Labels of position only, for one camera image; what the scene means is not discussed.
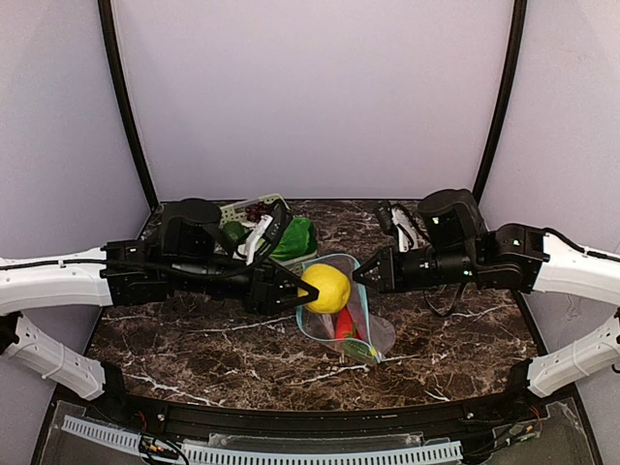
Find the yellow lemon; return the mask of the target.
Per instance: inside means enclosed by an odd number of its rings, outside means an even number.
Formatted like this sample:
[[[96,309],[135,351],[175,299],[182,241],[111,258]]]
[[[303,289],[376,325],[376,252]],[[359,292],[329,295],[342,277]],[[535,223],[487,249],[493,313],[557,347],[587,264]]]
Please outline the yellow lemon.
[[[341,311],[351,295],[351,281],[338,268],[325,263],[315,263],[307,267],[301,279],[319,292],[318,298],[304,304],[309,312],[332,315]]]

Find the clear zip top bag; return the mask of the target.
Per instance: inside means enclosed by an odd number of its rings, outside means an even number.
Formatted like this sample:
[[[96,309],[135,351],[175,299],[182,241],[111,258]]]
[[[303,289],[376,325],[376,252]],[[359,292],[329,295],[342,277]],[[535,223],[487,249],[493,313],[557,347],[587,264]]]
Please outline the clear zip top bag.
[[[296,324],[307,338],[358,363],[377,365],[395,343],[394,326],[369,311],[366,287],[353,279],[359,261],[345,253],[314,258],[301,266],[301,278],[320,295],[334,295],[335,312],[318,312],[317,299],[296,309]]]

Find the orange red chili pepper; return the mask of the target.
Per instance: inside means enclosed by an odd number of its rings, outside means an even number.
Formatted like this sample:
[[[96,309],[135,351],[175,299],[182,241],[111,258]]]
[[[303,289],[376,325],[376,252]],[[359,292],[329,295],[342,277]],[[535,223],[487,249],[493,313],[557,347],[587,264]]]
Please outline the orange red chili pepper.
[[[358,338],[357,325],[347,307],[337,315],[334,336],[336,339]]]

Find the green avocado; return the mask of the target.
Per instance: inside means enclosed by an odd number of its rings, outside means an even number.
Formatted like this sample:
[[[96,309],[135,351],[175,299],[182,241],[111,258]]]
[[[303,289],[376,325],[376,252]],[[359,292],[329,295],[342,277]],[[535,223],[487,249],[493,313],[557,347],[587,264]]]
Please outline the green avocado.
[[[243,241],[248,233],[248,229],[238,221],[230,221],[222,227],[222,231],[230,242],[239,243]]]

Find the dark red grapes bunch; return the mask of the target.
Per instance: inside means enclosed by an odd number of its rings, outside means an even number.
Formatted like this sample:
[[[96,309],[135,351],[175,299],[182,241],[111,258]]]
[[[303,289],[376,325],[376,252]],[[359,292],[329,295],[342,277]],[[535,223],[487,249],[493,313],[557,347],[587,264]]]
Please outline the dark red grapes bunch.
[[[263,201],[253,202],[245,207],[245,213],[248,218],[266,214],[270,209],[270,204]]]

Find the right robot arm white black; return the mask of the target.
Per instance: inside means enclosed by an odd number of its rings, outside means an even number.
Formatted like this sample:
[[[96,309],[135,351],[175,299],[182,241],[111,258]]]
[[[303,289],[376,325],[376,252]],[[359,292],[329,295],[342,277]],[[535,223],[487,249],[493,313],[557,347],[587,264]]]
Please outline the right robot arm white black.
[[[552,229],[516,223],[487,229],[473,194],[444,189],[418,203],[427,246],[379,250],[354,280],[380,294],[404,294],[442,285],[523,294],[556,293],[619,303],[619,258],[578,245]],[[544,398],[619,360],[619,317],[545,356],[519,362],[507,389]]]

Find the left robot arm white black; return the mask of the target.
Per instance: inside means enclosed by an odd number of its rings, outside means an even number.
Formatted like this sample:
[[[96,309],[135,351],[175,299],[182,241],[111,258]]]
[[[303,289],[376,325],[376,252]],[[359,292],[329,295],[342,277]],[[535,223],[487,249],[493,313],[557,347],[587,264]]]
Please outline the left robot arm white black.
[[[249,232],[245,252],[221,228],[211,201],[166,203],[156,232],[58,257],[1,262],[1,355],[90,402],[124,399],[116,366],[68,349],[36,327],[25,311],[72,305],[99,308],[163,302],[176,292],[236,299],[270,315],[318,299],[316,287],[271,259],[293,215],[273,201]]]

